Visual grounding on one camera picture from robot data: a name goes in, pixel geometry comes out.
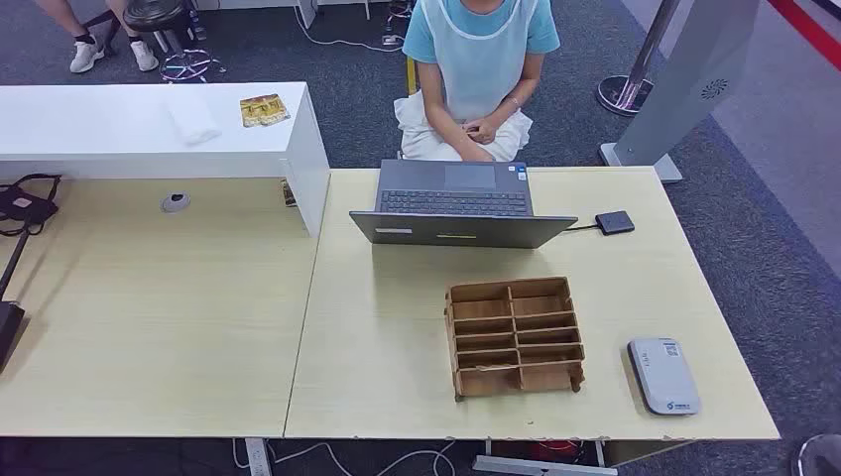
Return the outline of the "person's left hand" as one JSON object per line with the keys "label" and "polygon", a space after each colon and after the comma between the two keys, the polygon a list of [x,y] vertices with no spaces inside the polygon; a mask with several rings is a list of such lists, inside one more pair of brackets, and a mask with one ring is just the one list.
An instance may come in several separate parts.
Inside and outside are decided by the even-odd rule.
{"label": "person's left hand", "polygon": [[499,125],[491,119],[481,118],[462,124],[462,129],[468,137],[481,145],[488,145],[495,141]]}

